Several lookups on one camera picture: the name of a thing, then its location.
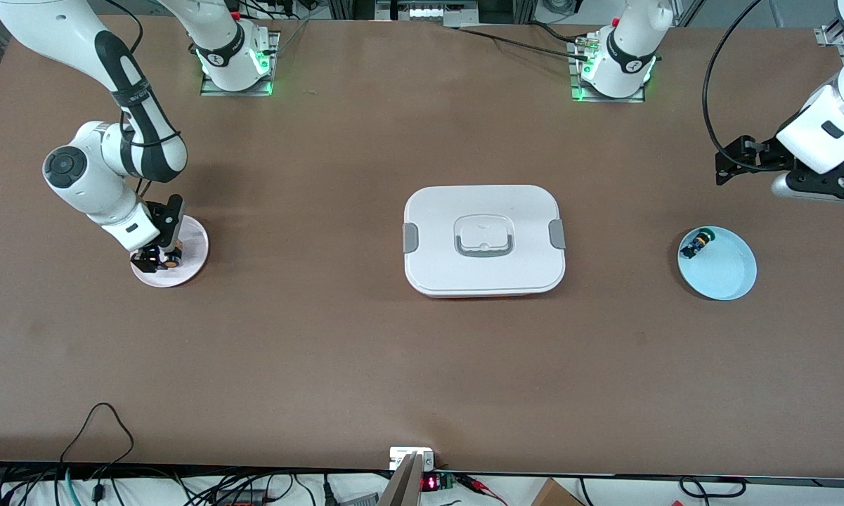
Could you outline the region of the white lidded box, grey clips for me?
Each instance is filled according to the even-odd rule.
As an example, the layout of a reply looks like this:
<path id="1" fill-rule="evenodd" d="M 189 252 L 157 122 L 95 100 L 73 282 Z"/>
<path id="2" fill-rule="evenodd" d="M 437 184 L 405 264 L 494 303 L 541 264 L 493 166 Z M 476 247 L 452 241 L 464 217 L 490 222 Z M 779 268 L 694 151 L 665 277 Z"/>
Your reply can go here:
<path id="1" fill-rule="evenodd" d="M 403 208 L 403 272 L 432 298 L 548 292 L 566 272 L 557 200 L 535 185 L 419 189 Z"/>

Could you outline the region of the brown cardboard box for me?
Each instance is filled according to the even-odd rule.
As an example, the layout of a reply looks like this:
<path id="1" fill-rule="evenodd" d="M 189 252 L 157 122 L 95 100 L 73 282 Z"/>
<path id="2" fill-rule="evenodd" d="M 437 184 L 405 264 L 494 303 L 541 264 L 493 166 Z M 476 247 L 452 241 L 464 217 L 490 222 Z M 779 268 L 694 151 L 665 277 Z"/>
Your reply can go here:
<path id="1" fill-rule="evenodd" d="M 587 504 L 561 486 L 558 481 L 547 478 L 530 506 L 587 506 Z"/>

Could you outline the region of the pink round plate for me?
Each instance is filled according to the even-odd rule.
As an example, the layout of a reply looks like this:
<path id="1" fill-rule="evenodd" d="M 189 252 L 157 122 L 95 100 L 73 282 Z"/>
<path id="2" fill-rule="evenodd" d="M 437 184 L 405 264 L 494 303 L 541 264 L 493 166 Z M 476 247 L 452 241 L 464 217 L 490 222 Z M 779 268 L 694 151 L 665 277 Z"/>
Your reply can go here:
<path id="1" fill-rule="evenodd" d="M 177 266 L 173 268 L 157 269 L 154 273 L 142 272 L 135 266 L 131 266 L 134 276 L 143 284 L 157 288 L 170 288 L 186 284 L 193 279 L 207 263 L 209 259 L 209 234 L 206 228 L 195 218 L 184 215 L 181 227 L 178 228 L 177 249 L 171 254 L 161 253 L 164 261 L 176 259 Z"/>

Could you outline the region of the light blue round plate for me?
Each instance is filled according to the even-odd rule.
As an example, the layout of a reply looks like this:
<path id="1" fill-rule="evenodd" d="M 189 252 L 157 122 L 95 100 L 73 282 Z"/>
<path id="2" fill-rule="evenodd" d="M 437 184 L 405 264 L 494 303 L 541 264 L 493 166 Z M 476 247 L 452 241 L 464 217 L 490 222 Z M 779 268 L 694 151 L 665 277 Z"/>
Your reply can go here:
<path id="1" fill-rule="evenodd" d="M 681 247 L 694 237 L 698 228 L 686 233 L 677 249 L 677 268 L 683 281 L 711 300 L 732 301 L 745 296 L 757 279 L 755 254 L 733 231 L 719 226 L 704 227 L 711 228 L 716 239 L 698 255 L 692 259 L 680 257 Z"/>

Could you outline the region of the small white device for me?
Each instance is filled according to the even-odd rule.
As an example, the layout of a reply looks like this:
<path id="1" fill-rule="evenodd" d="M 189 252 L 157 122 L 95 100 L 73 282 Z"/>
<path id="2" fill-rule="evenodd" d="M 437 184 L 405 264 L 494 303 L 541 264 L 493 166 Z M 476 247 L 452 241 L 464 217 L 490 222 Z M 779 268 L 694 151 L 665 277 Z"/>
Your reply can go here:
<path id="1" fill-rule="evenodd" d="M 421 455 L 422 467 L 425 473 L 433 472 L 435 469 L 435 454 L 434 449 L 428 446 L 391 446 L 389 449 L 389 471 L 396 471 L 401 465 L 403 458 L 410 457 L 410 455 Z"/>

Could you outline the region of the grey power strip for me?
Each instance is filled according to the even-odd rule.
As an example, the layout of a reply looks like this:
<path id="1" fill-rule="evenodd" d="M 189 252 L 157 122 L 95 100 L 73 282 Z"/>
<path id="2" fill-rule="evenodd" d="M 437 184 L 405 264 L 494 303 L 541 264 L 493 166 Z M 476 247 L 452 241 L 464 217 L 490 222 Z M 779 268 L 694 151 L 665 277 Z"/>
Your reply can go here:
<path id="1" fill-rule="evenodd" d="M 412 20 L 447 27 L 479 24 L 476 0 L 376 0 L 375 20 Z"/>

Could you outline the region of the grey aluminium bar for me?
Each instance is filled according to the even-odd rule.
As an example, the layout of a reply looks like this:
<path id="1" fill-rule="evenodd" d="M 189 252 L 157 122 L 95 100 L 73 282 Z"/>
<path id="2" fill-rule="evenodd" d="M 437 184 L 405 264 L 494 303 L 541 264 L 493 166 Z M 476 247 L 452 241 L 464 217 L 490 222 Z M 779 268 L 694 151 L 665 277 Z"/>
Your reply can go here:
<path id="1" fill-rule="evenodd" d="M 397 459 L 397 468 L 376 506 L 419 506 L 425 463 L 425 452 L 418 450 Z"/>

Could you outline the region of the red test leads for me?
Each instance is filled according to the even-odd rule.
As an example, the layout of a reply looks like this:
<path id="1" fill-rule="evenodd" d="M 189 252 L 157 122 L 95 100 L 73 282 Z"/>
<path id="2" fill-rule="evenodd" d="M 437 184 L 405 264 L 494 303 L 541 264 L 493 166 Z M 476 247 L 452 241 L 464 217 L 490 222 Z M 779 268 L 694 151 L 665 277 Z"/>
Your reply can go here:
<path id="1" fill-rule="evenodd" d="M 488 486 L 486 486 L 482 481 L 479 481 L 470 475 L 461 474 L 461 473 L 454 473 L 455 481 L 460 484 L 462 487 L 467 488 L 470 492 L 483 495 L 487 498 L 491 498 L 497 500 L 502 506 L 509 506 L 505 500 L 502 499 L 498 494 L 494 493 Z"/>

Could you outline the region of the blue yellow green switch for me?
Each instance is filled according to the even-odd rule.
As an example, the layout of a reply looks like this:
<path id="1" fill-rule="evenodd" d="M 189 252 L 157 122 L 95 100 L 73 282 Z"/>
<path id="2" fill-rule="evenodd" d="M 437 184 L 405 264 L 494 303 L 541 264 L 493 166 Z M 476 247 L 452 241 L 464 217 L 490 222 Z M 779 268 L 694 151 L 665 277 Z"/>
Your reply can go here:
<path id="1" fill-rule="evenodd" d="M 708 243 L 716 239 L 716 234 L 709 227 L 698 228 L 694 237 L 686 242 L 680 249 L 680 257 L 685 259 L 692 259 L 707 246 Z"/>

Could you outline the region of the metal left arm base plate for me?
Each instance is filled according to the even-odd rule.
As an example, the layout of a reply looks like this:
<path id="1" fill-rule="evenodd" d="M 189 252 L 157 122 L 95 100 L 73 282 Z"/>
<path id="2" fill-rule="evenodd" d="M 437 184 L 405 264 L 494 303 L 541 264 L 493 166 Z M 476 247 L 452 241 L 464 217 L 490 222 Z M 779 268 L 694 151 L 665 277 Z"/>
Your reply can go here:
<path id="1" fill-rule="evenodd" d="M 614 64 L 615 61 L 601 55 L 595 35 L 595 32 L 589 33 L 588 38 L 579 37 L 575 42 L 567 43 L 572 99 L 593 103 L 642 103 L 644 87 L 656 59 L 651 58 L 646 65 L 634 61 L 634 64 L 640 64 L 636 73 L 609 72 L 607 68 L 602 72 L 599 64 L 604 61 Z"/>

